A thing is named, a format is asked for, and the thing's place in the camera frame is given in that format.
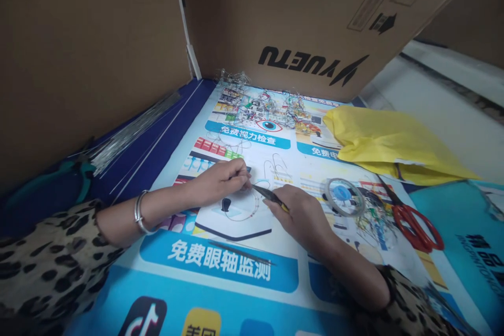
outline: yellow plastic bag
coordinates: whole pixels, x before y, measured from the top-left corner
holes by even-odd
[[[340,106],[324,123],[344,147],[338,158],[367,170],[417,185],[438,185],[479,177],[465,169],[451,151],[408,114]]]

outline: bundle of metal wire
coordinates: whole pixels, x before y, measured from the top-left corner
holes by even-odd
[[[152,124],[154,124],[165,111],[180,100],[180,98],[181,96],[178,92],[166,95],[133,122],[114,134],[102,147],[97,148],[94,154],[90,153],[91,164],[96,167],[94,175],[97,176],[103,173],[110,163],[152,126]]]

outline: leopard print shirt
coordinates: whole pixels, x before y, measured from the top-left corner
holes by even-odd
[[[5,335],[61,335],[89,311],[123,249],[96,225],[99,201],[38,223],[22,239],[0,240],[0,329]],[[391,292],[382,311],[355,310],[368,335],[459,335],[430,306],[423,291],[390,266],[378,266]]]
[[[123,249],[96,225],[100,201],[56,213],[22,239],[0,240],[0,329],[5,335],[58,335],[89,311]]]
[[[387,282],[391,298],[378,312],[355,312],[356,323],[365,335],[459,336],[465,335],[432,308],[427,294],[390,265],[377,266]]]

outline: cardboard wall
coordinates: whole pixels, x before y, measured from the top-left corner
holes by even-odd
[[[419,38],[504,69],[504,0],[453,0]]]
[[[178,0],[0,0],[0,192],[190,80]]]
[[[186,0],[186,18],[204,77],[350,101],[446,1]]]

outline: eye illustration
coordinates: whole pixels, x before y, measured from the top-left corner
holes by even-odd
[[[257,125],[263,129],[263,130],[266,130],[266,131],[269,131],[269,132],[277,132],[277,131],[280,131],[282,130],[282,126],[274,123],[273,121],[269,121],[269,120],[260,120],[260,121],[257,121],[256,122]]]

